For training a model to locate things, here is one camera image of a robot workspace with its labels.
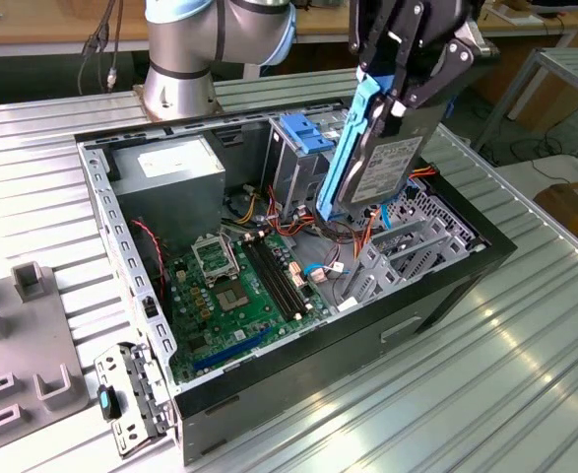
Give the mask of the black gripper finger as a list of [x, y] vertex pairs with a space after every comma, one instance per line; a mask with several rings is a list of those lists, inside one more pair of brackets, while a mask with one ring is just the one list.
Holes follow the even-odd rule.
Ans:
[[462, 40], [429, 51], [399, 47], [387, 54], [384, 67], [393, 82], [384, 94], [384, 135], [430, 134], [475, 75], [476, 59], [473, 46]]
[[423, 21], [422, 1], [351, 1], [349, 48], [363, 73], [407, 67]]

